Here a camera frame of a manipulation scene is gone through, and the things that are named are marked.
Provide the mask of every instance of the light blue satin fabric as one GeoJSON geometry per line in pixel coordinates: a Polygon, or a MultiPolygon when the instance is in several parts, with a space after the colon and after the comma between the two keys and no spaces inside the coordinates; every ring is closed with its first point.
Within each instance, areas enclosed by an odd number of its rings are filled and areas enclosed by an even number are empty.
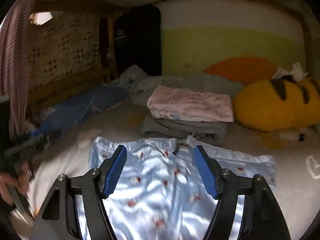
{"type": "MultiPolygon", "coordinates": [[[[144,138],[125,143],[114,143],[103,137],[95,140],[89,169],[98,168],[120,144],[128,152],[114,193],[103,200],[118,240],[201,240],[204,237],[217,201],[207,194],[194,164],[194,144],[202,143],[194,138],[187,142],[189,145],[177,145],[175,138],[144,138]]],[[[265,178],[271,176],[270,187],[274,189],[273,157],[253,157],[219,147],[204,148],[222,168],[248,177],[256,173],[265,178]]],[[[244,196],[241,195],[230,240],[238,237],[243,205],[244,196]]],[[[77,196],[77,210],[81,233],[84,239],[89,240],[81,196],[77,196]]]]}

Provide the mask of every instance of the gray folded clothes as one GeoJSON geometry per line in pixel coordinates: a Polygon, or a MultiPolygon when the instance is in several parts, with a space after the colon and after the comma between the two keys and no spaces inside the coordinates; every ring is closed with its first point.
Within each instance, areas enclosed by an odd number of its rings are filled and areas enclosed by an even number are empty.
{"type": "Polygon", "coordinates": [[[147,116],[142,124],[144,137],[186,138],[193,136],[198,141],[218,146],[227,134],[226,122],[189,122],[157,119],[147,116]]]}

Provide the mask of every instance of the painted wall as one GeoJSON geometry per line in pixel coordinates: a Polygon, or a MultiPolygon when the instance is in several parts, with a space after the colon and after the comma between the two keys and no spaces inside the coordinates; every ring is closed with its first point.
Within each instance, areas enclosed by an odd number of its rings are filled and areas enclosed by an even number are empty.
{"type": "Polygon", "coordinates": [[[198,73],[234,56],[305,67],[303,32],[293,17],[245,0],[169,0],[162,17],[164,75],[198,73]]]}

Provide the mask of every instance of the metal screw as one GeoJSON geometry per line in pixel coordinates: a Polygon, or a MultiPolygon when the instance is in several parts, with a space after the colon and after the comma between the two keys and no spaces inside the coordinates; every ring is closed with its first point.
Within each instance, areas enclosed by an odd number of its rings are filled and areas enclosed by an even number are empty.
{"type": "Polygon", "coordinates": [[[228,176],[228,175],[231,174],[231,171],[228,170],[228,169],[223,169],[223,170],[222,170],[222,174],[228,176]]]}
{"type": "Polygon", "coordinates": [[[259,175],[258,177],[257,177],[257,180],[262,180],[263,179],[263,176],[262,175],[259,175]]]}
{"type": "Polygon", "coordinates": [[[60,174],[60,175],[58,176],[58,181],[63,181],[65,178],[66,178],[66,175],[60,174]]]}
{"type": "Polygon", "coordinates": [[[92,175],[96,175],[98,172],[99,172],[99,169],[98,168],[94,168],[94,169],[92,169],[91,174],[92,175]]]}

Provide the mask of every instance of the pink folded clothes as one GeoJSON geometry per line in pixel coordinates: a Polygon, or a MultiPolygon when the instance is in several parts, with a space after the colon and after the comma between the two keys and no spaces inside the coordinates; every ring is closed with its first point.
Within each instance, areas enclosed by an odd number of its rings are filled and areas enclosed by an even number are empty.
{"type": "Polygon", "coordinates": [[[147,101],[152,116],[191,122],[233,122],[231,98],[210,92],[158,86],[147,101]]]}

